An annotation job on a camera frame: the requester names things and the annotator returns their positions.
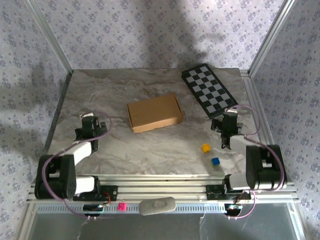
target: table surface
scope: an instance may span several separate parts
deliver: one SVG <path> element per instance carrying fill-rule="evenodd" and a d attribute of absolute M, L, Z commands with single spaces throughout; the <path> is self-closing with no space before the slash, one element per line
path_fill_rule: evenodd
<path fill-rule="evenodd" d="M 80 115 L 107 113 L 113 122 L 110 134 L 99 140 L 98 151 L 76 165 L 78 175 L 226 175 L 245 170 L 242 155 L 221 149 L 220 134 L 211 131 L 211 120 L 181 79 L 181 69 L 75 70 L 64 98 L 49 153 L 68 147 L 81 127 Z M 213 72 L 238 101 L 248 105 L 239 69 Z M 133 133 L 127 103 L 175 93 L 184 114 L 180 124 Z M 99 121 L 107 119 L 99 116 Z M 241 110 L 238 123 L 243 133 L 255 132 L 250 111 Z M 201 146 L 210 144 L 203 154 Z M 212 158 L 220 165 L 214 166 Z"/>

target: chessboard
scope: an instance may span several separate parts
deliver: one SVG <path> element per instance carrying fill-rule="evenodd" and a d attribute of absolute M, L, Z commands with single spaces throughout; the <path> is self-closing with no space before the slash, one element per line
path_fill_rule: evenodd
<path fill-rule="evenodd" d="M 210 119 L 238 104 L 205 63 L 183 71 L 181 77 Z"/>

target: floral wallpaper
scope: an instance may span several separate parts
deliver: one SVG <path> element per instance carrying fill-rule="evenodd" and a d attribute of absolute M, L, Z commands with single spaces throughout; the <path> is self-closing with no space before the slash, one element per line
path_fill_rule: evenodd
<path fill-rule="evenodd" d="M 284 0 L 39 0 L 74 69 L 248 69 Z"/>
<path fill-rule="evenodd" d="M 297 0 L 254 76 L 274 141 L 320 239 L 320 2 Z"/>
<path fill-rule="evenodd" d="M 0 9 L 0 240 L 9 240 L 67 74 L 22 0 Z"/>

